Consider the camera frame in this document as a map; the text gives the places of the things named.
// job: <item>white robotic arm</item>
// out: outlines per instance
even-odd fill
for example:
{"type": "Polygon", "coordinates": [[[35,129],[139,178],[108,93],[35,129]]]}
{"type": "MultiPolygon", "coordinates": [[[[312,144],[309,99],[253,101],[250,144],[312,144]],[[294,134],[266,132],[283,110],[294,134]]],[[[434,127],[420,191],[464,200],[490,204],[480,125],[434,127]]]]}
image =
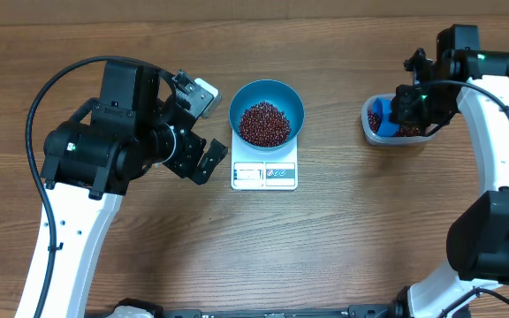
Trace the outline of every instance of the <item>white robotic arm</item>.
{"type": "MultiPolygon", "coordinates": [[[[469,79],[467,83],[486,89],[509,106],[508,77],[484,75],[482,79],[469,79]]],[[[509,122],[504,112],[487,96],[468,87],[461,89],[457,104],[473,141],[479,195],[509,187],[509,122]]],[[[500,286],[495,280],[460,280],[459,274],[445,261],[428,278],[410,287],[407,295],[409,313],[414,318],[438,317],[474,288],[492,290],[500,286]]],[[[475,295],[462,302],[448,315],[451,317],[474,298],[475,295]]]]}
{"type": "MultiPolygon", "coordinates": [[[[106,193],[102,199],[88,198],[86,188],[57,183],[47,189],[57,220],[56,262],[43,318],[83,317],[95,265],[111,221],[121,207],[122,195],[106,193]]],[[[41,295],[49,258],[48,219],[42,208],[39,237],[27,282],[15,314],[32,318],[41,295]]]]}

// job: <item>wood grain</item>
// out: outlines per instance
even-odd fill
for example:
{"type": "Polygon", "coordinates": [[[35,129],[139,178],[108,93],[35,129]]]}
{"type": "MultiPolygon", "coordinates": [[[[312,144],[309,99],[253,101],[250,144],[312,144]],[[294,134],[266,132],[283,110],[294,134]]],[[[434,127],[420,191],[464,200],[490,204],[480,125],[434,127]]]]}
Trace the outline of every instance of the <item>wood grain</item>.
{"type": "MultiPolygon", "coordinates": [[[[17,308],[40,217],[27,110],[54,73],[97,55],[181,68],[218,87],[224,102],[194,128],[204,138],[230,145],[229,102],[258,79],[294,87],[307,121],[293,193],[234,192],[229,157],[204,186],[166,169],[131,183],[88,310],[124,297],[204,310],[345,307],[388,301],[422,280],[477,197],[467,128],[457,117],[429,144],[374,148],[360,110],[409,82],[402,60],[418,47],[433,56],[437,33],[452,23],[477,24],[483,48],[509,51],[509,16],[0,27],[0,317],[17,308]]],[[[73,72],[44,98],[34,121],[39,166],[48,132],[98,95],[102,72],[102,64],[73,72]]],[[[474,311],[509,317],[489,298],[474,311]]]]}
{"type": "Polygon", "coordinates": [[[509,14],[509,0],[0,0],[0,26],[509,14]]]}

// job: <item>digital kitchen scale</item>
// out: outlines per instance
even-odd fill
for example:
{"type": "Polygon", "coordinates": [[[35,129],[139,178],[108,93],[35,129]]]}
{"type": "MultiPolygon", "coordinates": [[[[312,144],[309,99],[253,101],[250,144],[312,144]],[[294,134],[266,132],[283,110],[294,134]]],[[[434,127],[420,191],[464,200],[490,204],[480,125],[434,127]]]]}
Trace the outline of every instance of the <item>digital kitchen scale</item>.
{"type": "Polygon", "coordinates": [[[295,190],[298,187],[298,137],[282,148],[261,151],[232,132],[231,187],[235,190],[295,190]]]}

